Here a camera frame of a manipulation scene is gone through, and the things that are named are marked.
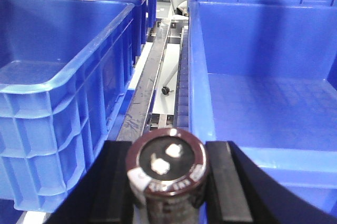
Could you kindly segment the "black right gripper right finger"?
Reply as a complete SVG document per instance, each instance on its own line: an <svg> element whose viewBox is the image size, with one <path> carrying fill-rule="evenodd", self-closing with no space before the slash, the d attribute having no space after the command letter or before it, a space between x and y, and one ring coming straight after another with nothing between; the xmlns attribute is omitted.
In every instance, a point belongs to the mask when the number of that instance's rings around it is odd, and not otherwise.
<svg viewBox="0 0 337 224"><path fill-rule="evenodd" d="M207 223L336 223L260 169L234 142L208 141Z"/></svg>

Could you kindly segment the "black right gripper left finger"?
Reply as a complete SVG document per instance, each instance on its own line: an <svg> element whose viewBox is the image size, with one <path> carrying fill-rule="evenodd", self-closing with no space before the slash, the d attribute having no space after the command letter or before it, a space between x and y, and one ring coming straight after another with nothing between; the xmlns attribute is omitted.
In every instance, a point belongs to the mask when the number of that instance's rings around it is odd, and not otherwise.
<svg viewBox="0 0 337 224"><path fill-rule="evenodd" d="M132 223L125 159L130 141L107 140L86 175L46 223Z"/></svg>

